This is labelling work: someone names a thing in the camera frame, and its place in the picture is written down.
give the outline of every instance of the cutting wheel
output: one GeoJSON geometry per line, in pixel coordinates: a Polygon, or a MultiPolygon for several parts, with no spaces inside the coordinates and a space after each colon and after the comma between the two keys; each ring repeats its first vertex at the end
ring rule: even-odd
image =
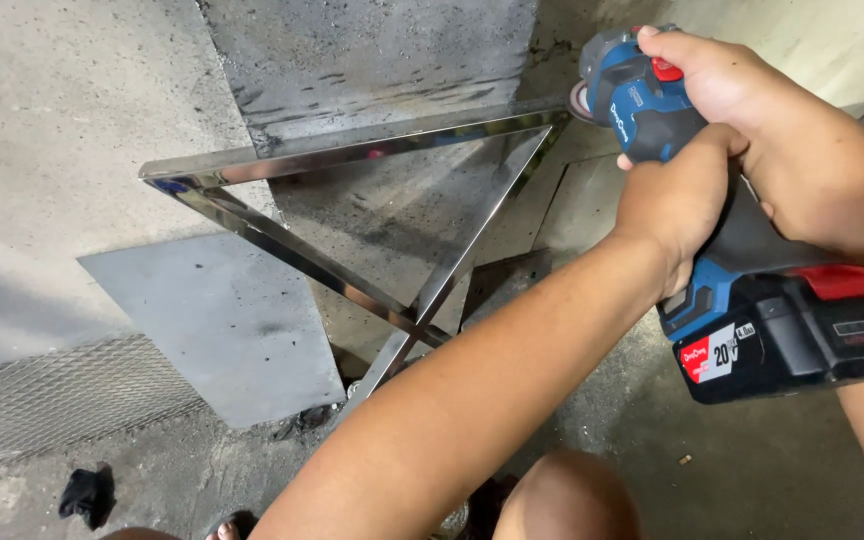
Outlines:
{"type": "Polygon", "coordinates": [[[573,117],[593,123],[593,112],[589,110],[589,86],[584,80],[580,80],[568,92],[568,111],[573,117]]]}

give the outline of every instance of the black battery pack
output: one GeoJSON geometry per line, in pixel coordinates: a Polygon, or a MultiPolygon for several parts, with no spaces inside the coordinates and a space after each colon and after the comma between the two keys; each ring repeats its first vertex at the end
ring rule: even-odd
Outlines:
{"type": "Polygon", "coordinates": [[[864,381],[856,268],[739,277],[726,315],[673,346],[692,398],[714,405],[864,381]]]}

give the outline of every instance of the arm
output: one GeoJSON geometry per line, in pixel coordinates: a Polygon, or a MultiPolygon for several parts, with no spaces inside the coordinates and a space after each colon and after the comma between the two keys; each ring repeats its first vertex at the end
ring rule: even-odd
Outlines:
{"type": "MultiPolygon", "coordinates": [[[[705,118],[749,138],[743,166],[778,230],[864,264],[864,126],[748,47],[680,31],[639,36],[643,51],[684,71],[705,118]]],[[[838,395],[864,450],[864,383],[838,395]]]]}
{"type": "Polygon", "coordinates": [[[425,537],[655,302],[685,286],[725,200],[728,154],[745,142],[710,126],[668,164],[636,167],[607,238],[382,386],[253,535],[425,537]],[[329,501],[328,513],[313,500],[329,501]]]}

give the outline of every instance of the battery label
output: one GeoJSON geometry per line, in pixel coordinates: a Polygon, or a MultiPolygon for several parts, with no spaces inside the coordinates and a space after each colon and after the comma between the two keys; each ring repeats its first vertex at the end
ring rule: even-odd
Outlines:
{"type": "Polygon", "coordinates": [[[695,383],[704,383],[732,373],[733,364],[738,360],[736,324],[722,327],[682,348],[678,359],[695,383]]]}

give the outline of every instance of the left hand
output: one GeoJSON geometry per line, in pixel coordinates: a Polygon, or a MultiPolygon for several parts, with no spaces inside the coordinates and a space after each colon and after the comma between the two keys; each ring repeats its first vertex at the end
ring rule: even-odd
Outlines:
{"type": "Polygon", "coordinates": [[[725,205],[729,158],[748,146],[749,139],[732,127],[710,124],[669,162],[631,167],[611,235],[648,240],[662,251],[668,271],[663,298],[689,283],[695,254],[725,205]]]}

